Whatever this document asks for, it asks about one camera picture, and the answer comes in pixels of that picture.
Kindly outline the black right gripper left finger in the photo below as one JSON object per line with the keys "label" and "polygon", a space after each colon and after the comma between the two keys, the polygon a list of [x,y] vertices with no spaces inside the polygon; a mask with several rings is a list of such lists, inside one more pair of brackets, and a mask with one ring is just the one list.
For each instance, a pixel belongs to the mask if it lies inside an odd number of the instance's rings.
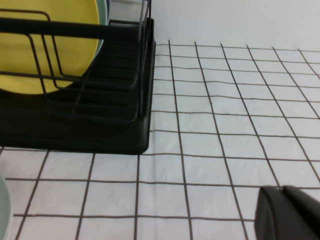
{"label": "black right gripper left finger", "polygon": [[259,190],[254,229],[258,240],[302,240],[304,229],[298,212],[276,187]]}

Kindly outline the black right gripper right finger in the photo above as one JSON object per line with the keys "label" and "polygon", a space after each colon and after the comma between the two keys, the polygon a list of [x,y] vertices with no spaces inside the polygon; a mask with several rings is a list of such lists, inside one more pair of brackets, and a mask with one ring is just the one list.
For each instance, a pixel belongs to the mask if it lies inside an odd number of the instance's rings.
{"label": "black right gripper right finger", "polygon": [[319,240],[320,202],[295,186],[284,186],[282,192]]}

